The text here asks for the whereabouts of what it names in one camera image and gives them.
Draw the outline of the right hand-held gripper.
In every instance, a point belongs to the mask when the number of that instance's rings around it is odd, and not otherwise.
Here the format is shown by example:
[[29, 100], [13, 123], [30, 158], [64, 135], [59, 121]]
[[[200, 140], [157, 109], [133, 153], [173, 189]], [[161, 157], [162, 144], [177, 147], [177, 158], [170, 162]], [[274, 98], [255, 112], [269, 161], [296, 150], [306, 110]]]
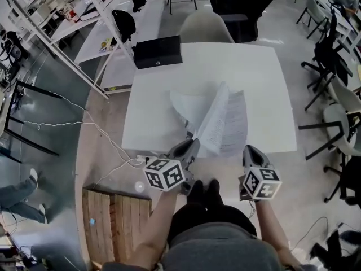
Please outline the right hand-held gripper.
[[239, 177], [240, 201], [273, 199], [283, 182], [268, 157], [258, 148], [246, 145], [243, 151], [243, 167], [244, 175]]

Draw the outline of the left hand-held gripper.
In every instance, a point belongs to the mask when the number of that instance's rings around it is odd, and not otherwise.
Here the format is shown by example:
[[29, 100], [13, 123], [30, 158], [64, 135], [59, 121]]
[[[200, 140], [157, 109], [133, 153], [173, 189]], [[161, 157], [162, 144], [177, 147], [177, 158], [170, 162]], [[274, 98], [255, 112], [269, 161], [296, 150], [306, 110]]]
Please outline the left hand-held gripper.
[[194, 187], [195, 179], [183, 165], [193, 163], [199, 149], [199, 139], [188, 138], [169, 150], [166, 154], [168, 159], [151, 159], [143, 168], [150, 187], [166, 192], [176, 189], [180, 194], [189, 195]]

